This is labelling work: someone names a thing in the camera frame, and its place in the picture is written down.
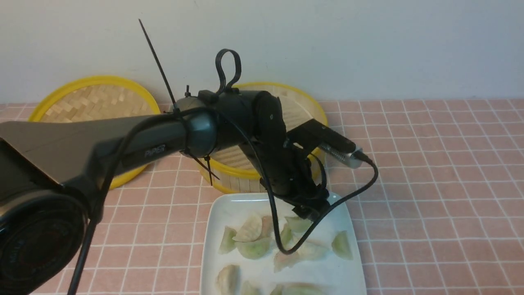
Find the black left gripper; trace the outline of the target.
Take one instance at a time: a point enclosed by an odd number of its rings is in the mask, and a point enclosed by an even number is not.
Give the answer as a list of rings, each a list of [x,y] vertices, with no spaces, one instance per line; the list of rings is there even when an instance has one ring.
[[[293,211],[303,220],[316,220],[329,207],[326,171],[322,161],[313,156],[320,170],[316,183],[309,159],[312,150],[321,144],[316,136],[294,138],[262,136],[262,164],[274,196],[293,205]]]

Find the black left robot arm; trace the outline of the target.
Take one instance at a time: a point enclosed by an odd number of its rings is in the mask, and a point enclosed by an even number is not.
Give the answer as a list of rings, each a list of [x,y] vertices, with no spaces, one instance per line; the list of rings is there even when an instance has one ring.
[[[178,110],[83,123],[1,124],[1,293],[28,295],[80,251],[86,261],[114,176],[172,153],[203,158],[239,146],[270,194],[316,220],[329,207],[310,147],[289,138],[267,91],[200,91]]]

